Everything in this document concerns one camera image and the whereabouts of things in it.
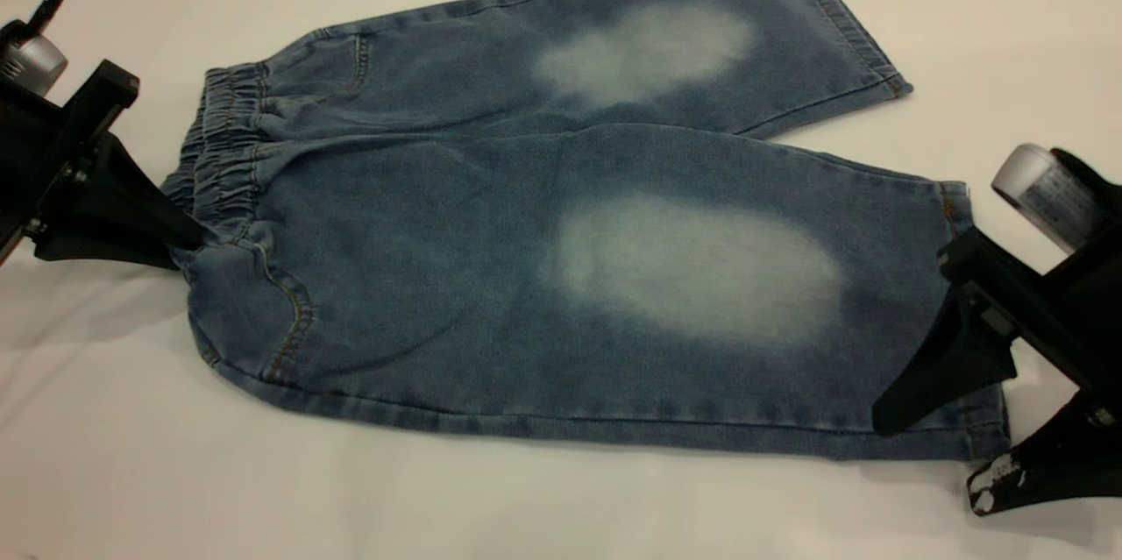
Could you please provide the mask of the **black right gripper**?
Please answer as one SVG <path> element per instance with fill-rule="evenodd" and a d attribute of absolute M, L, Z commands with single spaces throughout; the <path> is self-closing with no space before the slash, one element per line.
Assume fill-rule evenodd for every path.
<path fill-rule="evenodd" d="M 1017 376 L 1015 339 L 1080 391 L 1032 437 L 971 475 L 971 513 L 1121 496 L 1119 237 L 1111 224 L 1048 273 L 975 227 L 938 253 L 951 286 L 918 351 L 872 405 L 879 435 L 905 432 L 937 408 Z"/>

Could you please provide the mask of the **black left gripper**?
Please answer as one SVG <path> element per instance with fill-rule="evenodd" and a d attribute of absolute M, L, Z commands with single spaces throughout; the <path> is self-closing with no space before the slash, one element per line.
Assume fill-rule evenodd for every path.
<path fill-rule="evenodd" d="M 45 261 L 173 270 L 173 250 L 204 244 L 204 228 L 145 176 L 110 130 L 138 90 L 138 77 L 108 59 L 64 105 L 3 83 L 1 257 L 29 239 Z"/>

